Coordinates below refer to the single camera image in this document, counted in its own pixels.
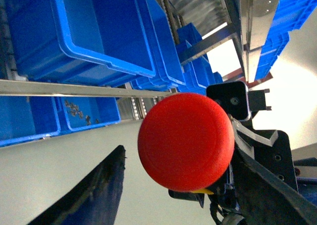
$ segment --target blue storage crate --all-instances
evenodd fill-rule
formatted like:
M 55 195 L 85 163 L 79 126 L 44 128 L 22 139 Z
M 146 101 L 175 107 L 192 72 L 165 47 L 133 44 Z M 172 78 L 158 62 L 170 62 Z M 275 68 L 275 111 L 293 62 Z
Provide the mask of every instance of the blue storage crate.
M 206 95 L 206 86 L 200 85 L 197 82 L 197 77 L 193 68 L 193 64 L 190 62 L 184 66 L 184 78 L 186 81 L 186 85 L 178 86 L 178 91 L 185 93 L 185 92 L 192 92 L 198 93 L 201 95 Z
M 133 83 L 135 89 L 150 89 L 153 85 L 184 85 L 182 67 L 165 12 L 156 0 L 137 0 L 137 3 L 157 74 L 151 79 L 139 78 Z
M 317 0 L 280 0 L 268 36 L 300 29 L 317 6 Z
M 182 42 L 176 46 L 177 53 L 181 53 L 190 47 L 191 44 L 189 42 Z M 184 66 L 184 78 L 186 86 L 178 86 L 178 91 L 193 92 L 205 95 L 206 88 L 209 86 L 209 80 L 206 73 L 207 71 L 205 69 L 207 66 L 212 73 L 208 61 L 203 57 L 186 64 Z
M 264 56 L 261 55 L 258 67 L 267 65 L 267 64 L 273 64 L 276 61 L 276 59 L 277 59 L 277 55 L 274 52 L 270 54 L 266 54 Z
M 5 1 L 20 75 L 110 86 L 155 75 L 136 0 Z
M 288 32 L 267 38 L 265 45 L 262 46 L 261 55 L 272 52 L 275 52 L 276 55 L 280 55 L 288 44 L 289 40 L 290 37 Z
M 52 97 L 0 97 L 0 147 L 60 133 Z
M 187 41 L 191 45 L 195 45 L 203 39 L 193 23 L 189 23 L 177 29 L 177 33 L 179 42 L 181 43 Z
M 265 78 L 270 70 L 271 70 L 271 65 L 270 64 L 262 66 L 262 67 L 259 67 L 257 69 L 255 80 L 260 80 L 260 79 Z
M 177 52 L 180 54 L 186 49 L 190 48 L 192 45 L 188 41 L 184 41 L 176 46 Z M 193 69 L 195 71 L 195 75 L 197 77 L 197 82 L 203 86 L 209 86 L 211 84 L 215 84 L 215 80 L 213 77 L 213 73 L 211 70 L 211 66 L 208 60 L 201 56 L 200 58 L 192 61 Z
M 67 134 L 120 122 L 115 98 L 56 97 L 61 133 Z
M 215 79 L 215 82 L 216 84 L 220 84 L 220 83 L 223 83 L 223 80 L 222 80 L 222 76 L 220 75 L 220 73 L 218 71 L 216 71 L 214 74 L 214 79 Z

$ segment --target screw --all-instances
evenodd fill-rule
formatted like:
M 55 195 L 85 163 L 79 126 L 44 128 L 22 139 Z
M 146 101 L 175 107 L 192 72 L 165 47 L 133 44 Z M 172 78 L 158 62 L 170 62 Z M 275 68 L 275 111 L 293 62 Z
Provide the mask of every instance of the screw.
M 66 105 L 66 107 L 70 107 L 70 104 L 69 104 L 69 102 L 68 102 L 68 100 L 65 100 L 65 105 Z
M 239 99 L 237 97 L 231 98 L 230 103 L 233 105 L 238 105 L 240 103 Z
M 78 116 L 79 116 L 80 119 L 83 119 L 83 118 L 84 118 L 83 112 L 82 112 L 82 111 L 79 111 L 79 112 L 78 112 Z

